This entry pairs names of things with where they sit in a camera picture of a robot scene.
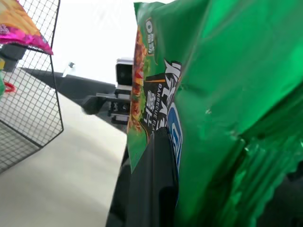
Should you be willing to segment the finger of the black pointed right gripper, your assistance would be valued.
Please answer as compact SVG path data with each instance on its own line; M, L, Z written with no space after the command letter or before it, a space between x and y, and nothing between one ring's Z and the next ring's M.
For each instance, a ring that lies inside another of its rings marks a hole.
M86 96L81 104L82 110L87 115L96 115L106 102L112 102L116 99L114 94L96 93Z

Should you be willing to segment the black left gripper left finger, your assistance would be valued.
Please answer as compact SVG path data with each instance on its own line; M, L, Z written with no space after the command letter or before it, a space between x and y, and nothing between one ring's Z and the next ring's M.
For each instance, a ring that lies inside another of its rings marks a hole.
M172 227L178 197L175 156L167 131L156 131L136 168L124 151L107 227Z

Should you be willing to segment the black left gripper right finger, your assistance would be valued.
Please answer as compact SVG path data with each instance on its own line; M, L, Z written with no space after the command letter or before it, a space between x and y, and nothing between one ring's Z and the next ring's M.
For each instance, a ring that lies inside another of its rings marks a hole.
M276 188L257 220L258 227L301 227L303 225L303 166L288 174Z

